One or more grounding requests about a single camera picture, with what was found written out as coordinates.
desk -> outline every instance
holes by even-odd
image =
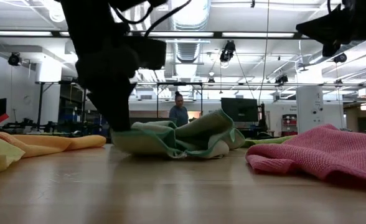
[[[366,192],[252,174],[223,159],[133,159],[107,146],[24,159],[0,173],[0,224],[366,223]]]

orange towel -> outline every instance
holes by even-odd
[[[63,151],[87,149],[95,147],[103,147],[106,139],[103,136],[85,136],[81,138],[63,138],[56,136],[41,135],[10,135],[0,133],[0,143],[4,142],[10,147],[0,144],[0,157],[4,156],[9,159],[5,162],[0,160],[0,171],[5,170],[12,162],[18,161],[20,158],[28,158],[34,156],[43,156]]]

shirt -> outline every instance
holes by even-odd
[[[176,126],[178,127],[189,123],[189,114],[184,106],[181,108],[173,106],[169,111],[169,118],[176,118]]]

security camera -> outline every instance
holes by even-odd
[[[7,61],[11,66],[20,66],[22,63],[22,59],[20,57],[20,53],[12,53]]]

hair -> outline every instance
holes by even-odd
[[[179,93],[179,91],[176,91],[175,92],[175,100],[178,98],[178,97],[183,97],[183,95],[181,95],[181,93]]]

